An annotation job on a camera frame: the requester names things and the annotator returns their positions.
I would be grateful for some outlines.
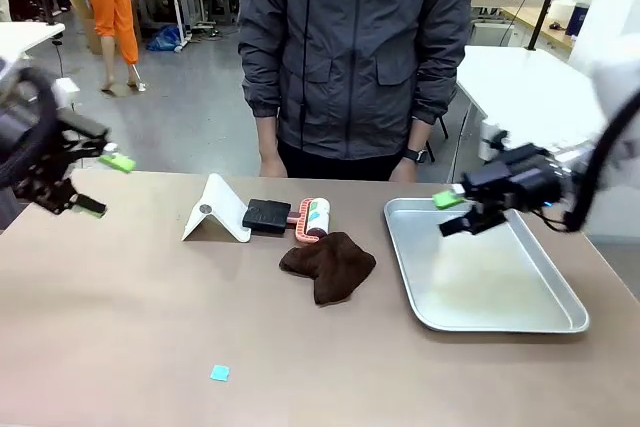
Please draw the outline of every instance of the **small blue square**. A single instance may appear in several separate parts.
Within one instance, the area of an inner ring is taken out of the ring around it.
[[[219,380],[220,382],[226,382],[229,380],[229,373],[231,369],[226,365],[214,365],[213,371],[211,372],[212,380]]]

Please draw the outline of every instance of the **jacket zipper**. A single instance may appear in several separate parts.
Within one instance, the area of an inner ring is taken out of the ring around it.
[[[355,18],[353,21],[353,36],[351,38],[351,70],[350,70],[350,83],[349,83],[349,108],[347,109],[347,131],[345,133],[345,158],[349,157],[349,137],[351,133],[351,109],[353,107],[353,89],[356,83],[356,63],[358,55],[356,52],[356,40],[358,35],[358,24],[360,23],[360,0],[356,0]]]

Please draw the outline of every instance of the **black pants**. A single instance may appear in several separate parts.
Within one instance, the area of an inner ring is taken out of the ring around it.
[[[387,181],[402,154],[363,160],[328,159],[309,154],[284,142],[278,142],[280,158],[287,174],[295,179],[377,180]]]

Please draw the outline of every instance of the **tray rim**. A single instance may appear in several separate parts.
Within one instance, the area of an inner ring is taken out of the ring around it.
[[[580,325],[578,327],[575,327],[573,329],[570,329],[570,330],[546,330],[546,329],[530,329],[530,330],[515,330],[515,329],[511,329],[511,330],[506,330],[506,329],[502,329],[502,328],[482,328],[482,329],[478,329],[478,328],[475,328],[475,327],[450,328],[450,327],[446,327],[446,326],[441,326],[441,325],[435,324],[435,323],[427,320],[418,311],[418,309],[416,308],[415,302],[413,301],[413,296],[411,295],[411,290],[409,288],[409,282],[407,280],[405,269],[402,268],[402,265],[401,265],[400,254],[398,252],[398,246],[396,245],[396,239],[395,239],[394,235],[391,233],[389,207],[392,204],[396,203],[396,202],[412,201],[412,200],[418,200],[418,201],[430,200],[430,201],[433,202],[433,197],[397,197],[395,199],[391,199],[391,200],[389,200],[389,201],[387,201],[385,203],[385,206],[384,206],[384,217],[385,217],[385,221],[387,223],[387,231],[389,233],[389,237],[391,238],[391,243],[393,244],[393,251],[396,254],[396,261],[397,261],[397,264],[398,264],[398,270],[400,270],[400,274],[402,275],[402,281],[404,283],[404,288],[405,288],[405,291],[407,293],[407,297],[409,299],[409,304],[411,305],[411,310],[413,311],[414,315],[418,318],[418,320],[420,320],[420,322],[422,322],[428,328],[430,328],[432,330],[435,330],[435,331],[439,331],[439,332],[468,332],[468,333],[470,333],[470,332],[483,333],[484,332],[484,333],[552,334],[552,335],[575,335],[575,334],[584,333],[589,329],[589,327],[591,325],[591,316],[589,315],[589,311],[584,306],[584,304],[582,303],[582,301],[580,300],[578,295],[575,293],[573,288],[571,288],[571,285],[569,284],[569,282],[567,282],[567,279],[564,278],[564,276],[562,275],[562,272],[560,272],[560,270],[556,266],[555,262],[553,262],[551,257],[549,257],[549,255],[547,254],[547,251],[544,250],[544,248],[540,244],[540,241],[538,240],[538,238],[533,234],[533,232],[531,232],[531,229],[529,228],[529,226],[527,225],[525,220],[522,218],[522,215],[520,214],[520,212],[517,212],[515,210],[510,210],[509,211],[509,215],[508,215],[508,218],[507,218],[508,222],[511,223],[511,221],[512,221],[509,217],[515,217],[522,224],[522,226],[526,229],[527,233],[531,236],[532,240],[535,242],[536,247],[540,250],[542,255],[544,255],[545,259],[549,262],[549,264],[551,265],[551,267],[553,268],[553,270],[555,271],[555,273],[559,277],[559,279],[562,282],[562,284],[564,285],[564,287],[567,289],[569,294],[573,297],[574,301],[577,303],[579,308],[584,312],[584,315],[585,315],[584,323],[582,325]],[[449,209],[449,211],[450,212],[457,212],[457,211],[464,212],[464,210],[456,210],[456,207],[454,207],[452,209]]]

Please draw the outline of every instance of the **brown cloth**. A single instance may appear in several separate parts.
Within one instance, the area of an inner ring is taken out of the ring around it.
[[[314,279],[317,305],[341,302],[369,277],[373,255],[358,247],[344,232],[334,232],[307,247],[291,249],[280,261],[285,272]]]

